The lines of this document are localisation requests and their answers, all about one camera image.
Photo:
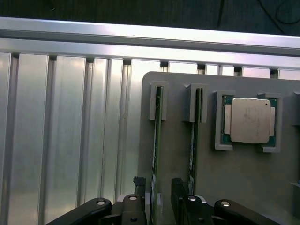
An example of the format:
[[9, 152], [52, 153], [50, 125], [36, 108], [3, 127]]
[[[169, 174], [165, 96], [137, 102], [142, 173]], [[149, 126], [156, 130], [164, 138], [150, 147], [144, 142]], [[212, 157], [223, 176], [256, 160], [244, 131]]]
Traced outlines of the grey parts rack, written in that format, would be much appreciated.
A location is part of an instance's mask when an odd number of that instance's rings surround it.
[[[173, 178], [188, 193], [195, 91], [201, 89], [195, 193], [213, 206], [237, 202], [280, 225], [300, 225], [300, 81], [148, 72], [142, 79], [138, 174], [150, 193], [157, 87], [163, 108], [157, 176], [156, 225], [176, 225]], [[222, 97], [277, 99], [276, 142], [222, 143]]]

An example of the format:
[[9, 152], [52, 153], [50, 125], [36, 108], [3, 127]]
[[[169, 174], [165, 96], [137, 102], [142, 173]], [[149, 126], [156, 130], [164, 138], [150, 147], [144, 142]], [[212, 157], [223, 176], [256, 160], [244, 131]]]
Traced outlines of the green RAM stick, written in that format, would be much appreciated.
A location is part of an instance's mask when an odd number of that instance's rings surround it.
[[201, 113], [199, 112], [201, 107], [201, 89], [196, 89], [195, 97], [195, 121], [191, 123], [191, 145], [190, 145], [190, 158], [189, 158], [189, 180], [188, 180], [188, 193], [190, 195], [195, 193], [195, 179], [196, 179], [196, 168], [197, 168], [197, 149], [199, 142], [199, 119]]
[[161, 117], [163, 108], [163, 87], [156, 89], [155, 101], [155, 123], [154, 123], [154, 146], [152, 159], [152, 181], [151, 181], [151, 207], [150, 207], [150, 225], [156, 225], [156, 206], [157, 206], [157, 178], [160, 149]]

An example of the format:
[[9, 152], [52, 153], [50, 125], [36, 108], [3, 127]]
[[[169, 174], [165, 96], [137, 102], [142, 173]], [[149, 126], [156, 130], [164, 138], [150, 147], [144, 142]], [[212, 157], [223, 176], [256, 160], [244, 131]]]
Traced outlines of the silver CPU chip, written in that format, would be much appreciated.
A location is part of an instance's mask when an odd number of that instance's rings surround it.
[[223, 96], [222, 102], [222, 143], [275, 145], [277, 99]]

